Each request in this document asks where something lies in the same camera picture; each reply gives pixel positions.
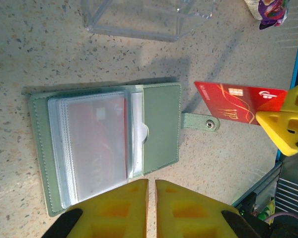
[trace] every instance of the granite countertop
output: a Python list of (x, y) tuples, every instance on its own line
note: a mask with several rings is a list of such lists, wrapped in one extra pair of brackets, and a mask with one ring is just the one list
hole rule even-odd
[[(56, 219), (45, 209), (29, 94), (176, 76), (183, 109), (208, 114), (195, 80), (288, 89), (298, 45), (289, 33), (298, 20), (259, 31), (244, 1), (218, 1), (216, 9), (188, 36), (165, 43), (89, 34), (79, 1), (0, 1), (0, 238), (40, 237)], [(155, 237), (154, 179), (232, 203), (273, 167), (276, 151), (255, 125), (221, 120), (216, 133), (182, 130), (180, 161), (147, 176), (148, 237)]]

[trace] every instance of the transparent container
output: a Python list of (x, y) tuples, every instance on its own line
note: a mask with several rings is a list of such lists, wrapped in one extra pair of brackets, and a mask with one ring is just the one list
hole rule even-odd
[(174, 42), (212, 17), (215, 0), (82, 0), (90, 33)]

